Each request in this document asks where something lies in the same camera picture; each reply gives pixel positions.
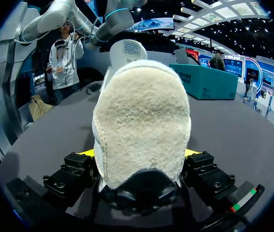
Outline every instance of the teal display counter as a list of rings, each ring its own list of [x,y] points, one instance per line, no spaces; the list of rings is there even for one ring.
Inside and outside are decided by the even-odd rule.
[[[182,79],[185,91],[198,100],[235,99],[238,76],[190,64],[169,65]]]

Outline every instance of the beige bag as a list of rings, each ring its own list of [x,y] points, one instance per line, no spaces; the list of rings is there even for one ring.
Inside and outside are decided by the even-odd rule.
[[[31,117],[35,122],[54,106],[44,103],[39,95],[35,95],[31,98],[31,103],[29,107]]]

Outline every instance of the yellow bracket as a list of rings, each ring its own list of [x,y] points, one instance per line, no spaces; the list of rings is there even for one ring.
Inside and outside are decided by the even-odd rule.
[[[191,156],[193,154],[200,154],[201,152],[197,152],[197,151],[193,151],[193,150],[189,150],[189,149],[186,149],[185,150],[185,154],[184,156],[187,158],[188,156]],[[77,153],[79,155],[86,155],[86,156],[90,156],[90,157],[94,157],[94,149],[92,150],[88,150],[88,151],[85,151],[85,152],[81,152],[81,153]]]

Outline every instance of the gray table surface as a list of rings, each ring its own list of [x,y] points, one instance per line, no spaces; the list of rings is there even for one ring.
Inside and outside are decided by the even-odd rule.
[[[56,172],[68,154],[92,149],[91,120],[97,100],[97,93],[88,95],[83,89],[29,127],[2,161],[0,184],[29,175],[42,185],[42,177]],[[247,214],[249,220],[254,219],[274,194],[274,125],[239,101],[198,101],[189,97],[189,103],[192,131],[188,148],[212,154],[219,168],[236,175],[237,186],[246,180],[265,186],[264,194]],[[190,193],[193,206],[198,205],[193,209],[197,217],[207,217],[208,208],[192,189]],[[86,216],[90,203],[91,192],[85,191],[67,212]],[[151,227],[162,221],[172,223],[168,208],[152,217],[130,219],[129,222],[121,212],[106,214],[104,203],[100,203],[100,208],[95,219],[99,223],[108,224],[113,219],[119,219],[118,225],[132,226],[146,223]]]

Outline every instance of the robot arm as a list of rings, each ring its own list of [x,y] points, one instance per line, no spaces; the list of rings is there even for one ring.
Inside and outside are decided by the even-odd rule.
[[[93,24],[76,6],[75,0],[54,0],[49,9],[31,21],[20,34],[21,42],[31,42],[43,33],[60,28],[71,20],[81,34],[88,36]]]
[[[91,37],[93,46],[101,46],[114,35],[130,28],[134,24],[130,13],[133,7],[143,6],[148,0],[126,1],[109,0],[104,14],[106,22],[103,23]]]
[[[75,0],[54,0],[47,12],[31,21],[20,33],[21,42],[31,42],[43,33],[59,28],[66,20],[71,20],[76,31],[91,36],[92,46],[101,46],[114,35],[130,28],[134,20],[130,13],[133,7],[142,6],[148,0],[126,1],[108,0],[105,10],[106,22],[99,28],[93,24],[76,6]]]

